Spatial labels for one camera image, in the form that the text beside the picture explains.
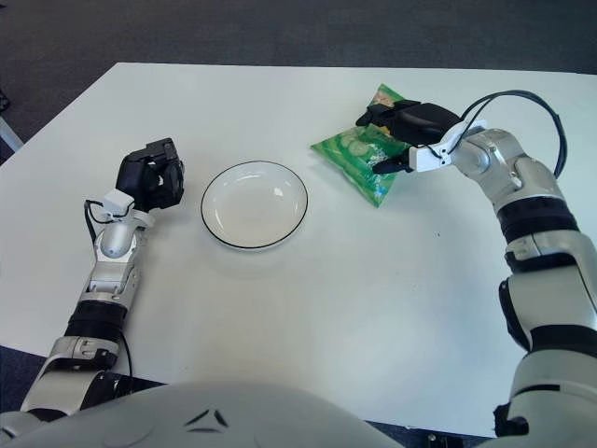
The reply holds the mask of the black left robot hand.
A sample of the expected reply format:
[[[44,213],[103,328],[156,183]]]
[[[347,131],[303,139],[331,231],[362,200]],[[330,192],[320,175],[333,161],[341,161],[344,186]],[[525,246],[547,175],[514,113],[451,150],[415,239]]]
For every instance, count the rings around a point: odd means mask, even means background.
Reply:
[[[181,202],[184,194],[184,163],[172,138],[146,144],[121,162],[116,189],[133,197],[134,209],[149,212]]]

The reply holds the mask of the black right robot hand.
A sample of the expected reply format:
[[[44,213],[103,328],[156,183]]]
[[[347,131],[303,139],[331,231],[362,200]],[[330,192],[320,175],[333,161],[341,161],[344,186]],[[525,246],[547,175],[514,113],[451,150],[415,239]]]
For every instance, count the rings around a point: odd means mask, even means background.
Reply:
[[[402,153],[372,166],[376,175],[405,171],[424,172],[451,164],[449,151],[464,132],[464,120],[435,104],[400,100],[393,105],[374,104],[356,124],[385,128],[396,141],[408,146]]]

